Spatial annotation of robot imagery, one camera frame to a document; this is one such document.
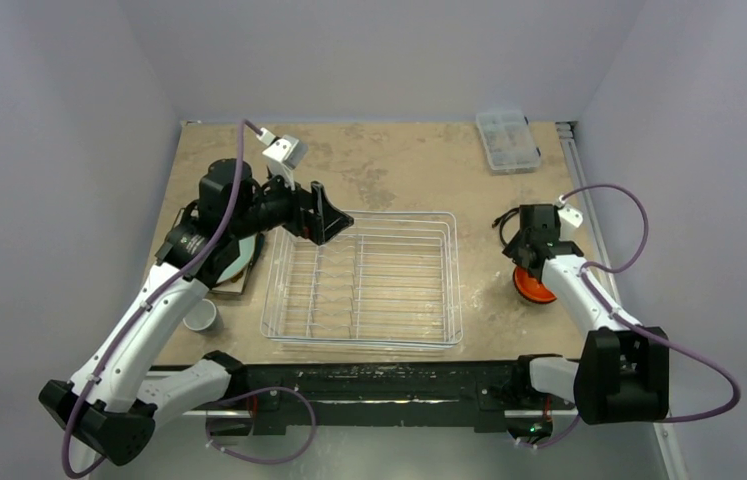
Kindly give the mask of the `orange bowl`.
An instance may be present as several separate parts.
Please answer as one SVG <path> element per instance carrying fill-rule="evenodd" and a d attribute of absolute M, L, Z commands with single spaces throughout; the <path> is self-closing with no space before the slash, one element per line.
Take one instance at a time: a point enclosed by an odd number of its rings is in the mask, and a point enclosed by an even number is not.
<path fill-rule="evenodd" d="M 515 290 L 527 302 L 547 305 L 557 300 L 557 297 L 549 289 L 522 267 L 515 267 L 512 279 Z"/>

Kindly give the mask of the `grey coffee mug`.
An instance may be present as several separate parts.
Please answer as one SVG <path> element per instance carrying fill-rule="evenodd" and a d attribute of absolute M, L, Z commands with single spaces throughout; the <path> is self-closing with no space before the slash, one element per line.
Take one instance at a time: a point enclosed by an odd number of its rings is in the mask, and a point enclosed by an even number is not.
<path fill-rule="evenodd" d="M 217 306 L 208 299 L 197 303 L 183 318 L 183 325 L 190 331 L 210 335 L 222 328 Z"/>

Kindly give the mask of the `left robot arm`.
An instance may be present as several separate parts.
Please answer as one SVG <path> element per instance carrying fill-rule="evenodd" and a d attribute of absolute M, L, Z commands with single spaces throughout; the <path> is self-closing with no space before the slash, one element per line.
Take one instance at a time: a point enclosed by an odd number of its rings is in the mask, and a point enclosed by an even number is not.
<path fill-rule="evenodd" d="M 147 373 L 184 317 L 239 258 L 243 239 L 279 227 L 323 245 L 353 223 L 319 182 L 302 187 L 273 174 L 259 184 L 242 160 L 213 162 L 109 337 L 69 379 L 51 380 L 40 392 L 40 403 L 64 432 L 63 466 L 71 464 L 73 442 L 88 449 L 95 464 L 122 466 L 169 420 L 204 404 L 241 405 L 247 382 L 228 355 L 207 354 L 158 382 Z"/>

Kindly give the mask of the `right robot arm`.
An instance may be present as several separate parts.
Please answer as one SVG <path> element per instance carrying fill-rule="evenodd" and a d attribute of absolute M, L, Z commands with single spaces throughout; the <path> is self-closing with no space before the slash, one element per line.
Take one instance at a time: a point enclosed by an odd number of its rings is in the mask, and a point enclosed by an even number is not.
<path fill-rule="evenodd" d="M 669 410 L 669 350 L 659 327 L 617 320 L 622 307 L 597 282 L 572 233 L 582 223 L 572 207 L 526 204 L 503 248 L 515 265 L 512 282 L 527 302 L 558 302 L 585 340 L 578 360 L 533 356 L 513 376 L 510 392 L 525 407 L 548 394 L 575 405 L 589 425 L 655 422 Z"/>

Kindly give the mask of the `light green round plate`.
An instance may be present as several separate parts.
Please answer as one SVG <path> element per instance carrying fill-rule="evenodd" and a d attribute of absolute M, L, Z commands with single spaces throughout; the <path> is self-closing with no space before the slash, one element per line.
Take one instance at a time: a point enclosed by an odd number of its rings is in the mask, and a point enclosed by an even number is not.
<path fill-rule="evenodd" d="M 265 236 L 258 233 L 238 242 L 239 256 L 219 276 L 214 291 L 241 294 L 247 284 L 250 270 L 260 258 Z"/>

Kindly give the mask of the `clear plastic organizer box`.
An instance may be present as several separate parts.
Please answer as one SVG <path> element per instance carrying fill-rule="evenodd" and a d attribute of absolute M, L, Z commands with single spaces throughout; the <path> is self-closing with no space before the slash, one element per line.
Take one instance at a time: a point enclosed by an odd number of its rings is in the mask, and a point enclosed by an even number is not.
<path fill-rule="evenodd" d="M 492 174 L 529 173 L 541 165 L 541 151 L 520 109 L 478 113 L 475 125 Z"/>

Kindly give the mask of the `square patterned plate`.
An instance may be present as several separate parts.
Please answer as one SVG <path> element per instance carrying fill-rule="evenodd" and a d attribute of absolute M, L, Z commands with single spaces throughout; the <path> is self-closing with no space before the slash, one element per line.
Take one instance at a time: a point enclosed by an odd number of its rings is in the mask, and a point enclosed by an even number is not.
<path fill-rule="evenodd" d="M 224 233 L 200 262 L 187 268 L 216 233 L 223 210 L 221 207 L 219 216 L 210 219 L 208 214 L 202 217 L 196 200 L 187 204 L 179 210 L 156 256 L 159 262 L 184 270 L 185 279 L 197 278 L 219 295 L 241 295 L 261 256 L 265 244 L 262 232 L 247 237 Z"/>

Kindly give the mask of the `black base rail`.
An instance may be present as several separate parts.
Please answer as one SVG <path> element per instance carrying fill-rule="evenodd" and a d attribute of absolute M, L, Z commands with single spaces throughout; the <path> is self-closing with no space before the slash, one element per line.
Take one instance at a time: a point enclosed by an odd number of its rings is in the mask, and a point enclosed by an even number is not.
<path fill-rule="evenodd" d="M 527 388 L 516 360 L 252 364 L 223 397 L 198 406 L 210 418 L 253 418 L 255 435 L 290 426 L 469 428 L 544 436 L 572 403 Z"/>

